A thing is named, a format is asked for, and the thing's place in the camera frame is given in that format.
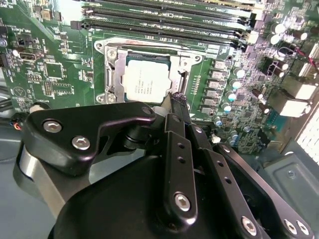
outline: black bracket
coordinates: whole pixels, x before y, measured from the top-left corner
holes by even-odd
[[[113,140],[124,128],[152,124],[155,118],[141,102],[37,111],[26,119],[23,140],[32,156],[75,176],[90,168],[101,138]],[[75,137],[78,147],[72,142]]]

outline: silver screw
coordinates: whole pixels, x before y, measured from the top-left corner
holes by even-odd
[[[243,216],[241,219],[241,223],[243,224],[245,230],[252,236],[257,235],[257,229],[256,226],[253,224],[251,220],[249,220],[247,217]]]
[[[243,128],[244,132],[249,133],[251,128],[249,126],[246,126]]]
[[[179,207],[179,209],[184,212],[187,212],[190,209],[190,202],[188,198],[181,193],[175,195],[175,203]]]
[[[301,230],[304,234],[309,235],[308,229],[306,228],[306,226],[305,226],[302,222],[300,222],[300,221],[297,220],[297,224],[298,224],[300,230]]]
[[[0,38],[0,46],[1,47],[7,47],[8,42],[4,38]]]
[[[229,148],[227,148],[225,145],[222,145],[223,150],[225,150],[225,152],[230,153]]]
[[[289,222],[288,220],[286,220],[286,219],[284,220],[284,222],[285,222],[285,224],[286,224],[288,230],[289,230],[292,234],[297,235],[297,229],[295,228],[295,226],[294,226],[291,222]]]
[[[202,133],[202,130],[201,130],[201,128],[200,127],[195,127],[195,130],[198,132],[198,133]]]
[[[62,130],[62,125],[57,121],[50,120],[43,124],[43,128],[50,133],[59,133]]]
[[[287,172],[287,177],[293,179],[293,178],[296,177],[296,174],[295,174],[295,172],[293,170],[289,170]]]
[[[72,139],[72,145],[79,150],[87,150],[90,147],[90,141],[83,136],[76,136]]]
[[[116,50],[111,49],[111,50],[108,50],[108,52],[106,53],[106,56],[108,57],[110,61],[114,61],[116,60],[118,53],[116,52]]]

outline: capacitor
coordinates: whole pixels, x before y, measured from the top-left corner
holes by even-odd
[[[289,65],[284,61],[278,61],[277,67],[279,67],[283,71],[286,71],[288,69]]]
[[[234,74],[237,76],[237,78],[243,78],[246,74],[246,72],[241,69],[240,67],[237,67],[234,69]]]
[[[237,90],[241,87],[241,82],[237,79],[231,80],[229,84],[233,87],[234,90]]]
[[[226,92],[226,97],[230,102],[233,102],[236,100],[236,95],[232,91]]]
[[[274,74],[276,75],[276,76],[278,76],[278,77],[283,77],[284,76],[284,72],[282,71],[282,70],[280,70],[279,68],[276,68],[275,70],[274,70]]]
[[[308,34],[304,31],[295,31],[293,36],[301,41],[305,40],[308,37]]]
[[[225,113],[231,112],[231,106],[228,103],[223,103],[221,108],[224,110]]]
[[[230,132],[230,137],[232,140],[237,140],[238,139],[238,133],[237,131],[233,130]]]
[[[230,146],[234,146],[235,143],[236,143],[236,141],[232,140],[231,137],[229,137],[229,138],[227,139],[227,141],[228,141],[228,143],[230,144]]]
[[[266,90],[267,90],[267,87],[263,86],[260,92],[264,95],[266,93]]]
[[[276,45],[280,41],[280,35],[271,33],[267,36],[267,41],[272,45]]]
[[[24,51],[24,47],[17,47],[12,50],[12,55],[15,57],[20,57],[20,52]]]
[[[319,26],[313,26],[310,28],[310,32],[313,34],[319,34]]]
[[[286,31],[285,26],[281,23],[278,23],[278,22],[272,24],[270,29],[276,34],[281,34],[281,33]]]
[[[259,103],[258,106],[264,114],[269,113],[270,109],[266,105],[264,105],[263,103]]]
[[[214,123],[216,126],[222,126],[223,125],[223,122],[220,120],[220,117],[216,117],[214,119]]]
[[[264,95],[257,89],[253,89],[252,93],[254,96],[256,96],[259,100],[262,99],[264,97]]]
[[[0,38],[0,46],[1,47],[7,47],[8,42],[4,38]]]
[[[250,126],[246,126],[243,128],[244,132],[249,133],[251,131],[251,127]]]

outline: electrolytic capacitor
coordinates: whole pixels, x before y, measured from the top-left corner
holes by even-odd
[[[241,82],[237,79],[231,80],[229,84],[233,87],[234,90],[237,90],[241,87]]]
[[[288,69],[289,65],[284,61],[278,61],[277,67],[279,67],[283,71],[286,71]]]
[[[274,70],[274,74],[275,74],[276,76],[280,77],[280,78],[285,75],[285,73],[284,73],[282,70],[280,70],[279,68],[276,68],[276,69]]]
[[[231,106],[228,103],[223,103],[221,108],[224,110],[225,113],[231,112]]]
[[[237,140],[238,139],[238,133],[237,131],[233,130],[230,132],[230,137],[232,140]]]
[[[227,141],[228,141],[228,143],[230,144],[230,146],[234,146],[235,143],[236,143],[236,141],[234,141],[231,137],[229,137],[229,138],[227,139]]]
[[[230,102],[233,102],[236,100],[236,95],[232,91],[226,92],[226,97]]]
[[[223,122],[220,120],[220,117],[216,117],[214,119],[214,123],[216,126],[222,126],[223,125]]]
[[[301,41],[305,40],[308,37],[308,34],[304,31],[295,31],[293,36]]]
[[[237,76],[237,78],[243,78],[246,74],[246,72],[241,69],[240,67],[237,67],[234,69],[234,74]]]
[[[278,22],[272,24],[270,29],[276,34],[281,34],[281,33],[286,31],[285,26],[281,23],[278,23]]]
[[[280,41],[280,35],[271,33],[267,36],[267,41],[272,45],[276,45]]]
[[[312,34],[319,34],[319,26],[313,26],[312,28],[310,28],[310,32]]]
[[[269,113],[270,109],[266,105],[264,105],[263,103],[259,103],[258,106],[264,114]]]
[[[252,93],[254,96],[256,96],[259,100],[262,99],[264,97],[264,95],[257,89],[253,89]]]

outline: cable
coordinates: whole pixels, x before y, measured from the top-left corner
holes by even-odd
[[[304,56],[308,59],[309,63],[315,68],[317,74],[319,74],[319,66],[316,65],[315,61],[313,60],[313,58],[307,56],[303,51],[301,51],[299,48],[296,48],[296,52],[301,55],[301,56]]]
[[[18,131],[21,131],[21,127],[19,126],[19,123],[14,123],[13,124],[13,127],[16,129],[16,130],[18,130]]]
[[[11,109],[13,109],[13,105],[3,106],[3,107],[0,107],[0,112],[8,111]]]
[[[8,106],[8,105],[12,105],[11,99],[6,99],[6,100],[3,100],[3,101],[0,101],[0,108]]]

